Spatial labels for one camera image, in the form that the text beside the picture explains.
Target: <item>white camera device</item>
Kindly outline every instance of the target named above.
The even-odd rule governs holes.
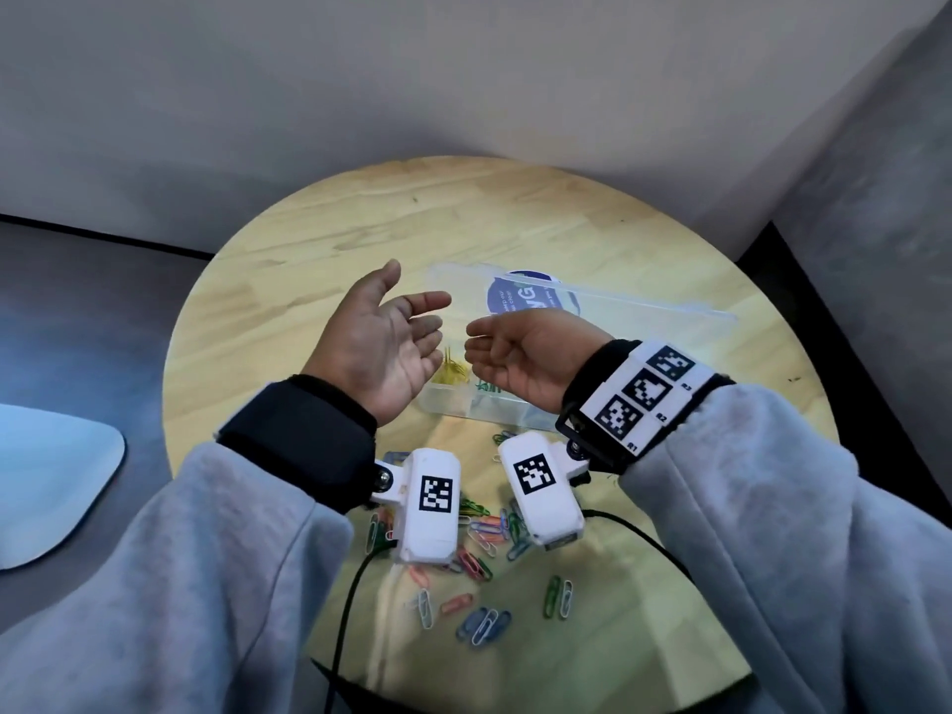
[[[536,544],[553,549],[582,537],[586,520],[569,479],[589,470],[588,459],[576,461],[565,443],[535,431],[504,441],[499,457]]]
[[[456,553],[460,515],[459,460],[448,451],[417,448],[402,466],[376,463],[381,477],[370,499],[396,506],[397,559],[407,564],[449,564]]]

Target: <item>wood grain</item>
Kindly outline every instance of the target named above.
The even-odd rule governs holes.
[[[729,336],[692,352],[738,381],[779,391],[836,438],[823,387],[789,326],[703,239],[644,203],[560,170],[423,158],[317,182],[251,221],[208,264],[166,360],[163,420],[173,470],[259,387],[298,372],[344,291],[389,258],[404,267],[396,293],[424,287],[433,263],[494,263],[733,312],[739,323]],[[497,508],[511,495],[492,459],[499,429],[411,406],[381,429],[378,455],[424,445],[452,451],[463,464],[465,492]],[[653,534],[609,477],[596,475],[579,492],[585,505]],[[324,663],[363,557],[368,514],[353,512],[351,521],[350,557],[307,643]],[[351,614],[342,672],[424,711],[660,712],[693,704],[749,671],[693,586],[610,522],[590,522],[584,539],[558,551],[493,563],[496,578],[481,587],[430,574],[435,606],[472,591],[477,605],[512,610],[510,630],[481,651],[453,637],[465,613],[438,617],[423,632],[403,606],[415,592],[410,578],[387,561],[372,564]],[[565,622],[541,616],[552,573],[575,583]]]

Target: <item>blue label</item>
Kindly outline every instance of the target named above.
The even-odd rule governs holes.
[[[558,278],[536,270],[510,270],[509,275],[523,275],[527,278],[538,278],[543,281],[559,283]],[[575,295],[569,293],[568,298],[575,308],[575,314],[581,315],[582,311],[579,310],[579,302]],[[496,278],[489,286],[485,305],[490,313],[507,313],[512,310],[525,310],[527,308],[563,307],[558,292],[554,288],[516,283],[503,278]]]

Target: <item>plastic box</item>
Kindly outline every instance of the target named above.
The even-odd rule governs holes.
[[[427,272],[430,290],[447,290],[452,305],[442,311],[441,348],[464,361],[470,321],[490,313],[530,307],[560,307],[595,323],[616,338],[659,338],[692,350],[731,332],[737,317],[703,305],[672,305],[562,283],[531,270],[506,271],[493,265],[438,263]],[[423,410],[490,420],[502,425],[554,430],[556,416],[479,381],[459,385],[427,383],[418,397]]]

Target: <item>forearm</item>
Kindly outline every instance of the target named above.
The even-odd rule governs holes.
[[[11,711],[287,708],[348,520],[215,443],[198,446],[91,579],[0,638]]]
[[[780,396],[714,391],[621,483],[784,709],[950,706],[952,534]]]

